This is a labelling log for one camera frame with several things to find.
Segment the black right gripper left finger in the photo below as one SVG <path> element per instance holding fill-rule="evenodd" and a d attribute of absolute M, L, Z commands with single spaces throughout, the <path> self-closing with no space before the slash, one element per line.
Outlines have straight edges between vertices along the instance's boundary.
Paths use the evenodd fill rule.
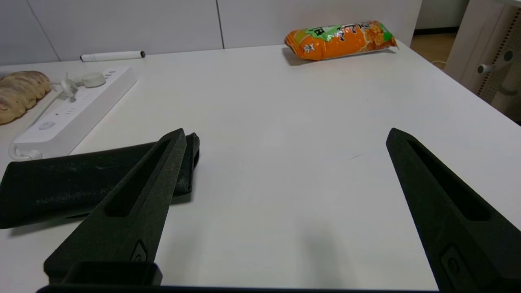
<path fill-rule="evenodd" d="M 153 263 L 186 149 L 183 129 L 164 135 L 45 260 L 44 269 Z"/>

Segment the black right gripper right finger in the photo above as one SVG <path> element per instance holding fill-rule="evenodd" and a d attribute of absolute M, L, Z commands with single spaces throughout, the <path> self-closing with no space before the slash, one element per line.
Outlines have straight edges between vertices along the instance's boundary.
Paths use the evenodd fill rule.
<path fill-rule="evenodd" d="M 412 135 L 386 147 L 439 291 L 519 293 L 520 230 Z"/>

